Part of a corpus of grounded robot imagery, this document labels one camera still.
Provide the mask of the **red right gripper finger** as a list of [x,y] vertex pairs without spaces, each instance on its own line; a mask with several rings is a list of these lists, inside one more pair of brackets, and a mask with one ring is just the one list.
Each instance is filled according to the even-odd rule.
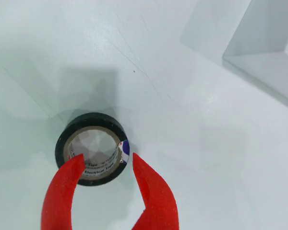
[[145,205],[133,229],[178,230],[178,209],[169,185],[136,153],[132,166]]

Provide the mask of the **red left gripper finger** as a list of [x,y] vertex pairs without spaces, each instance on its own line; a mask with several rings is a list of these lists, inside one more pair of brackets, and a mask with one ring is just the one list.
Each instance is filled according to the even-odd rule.
[[80,154],[68,160],[56,172],[42,206],[42,230],[72,229],[73,196],[84,170],[84,156]]

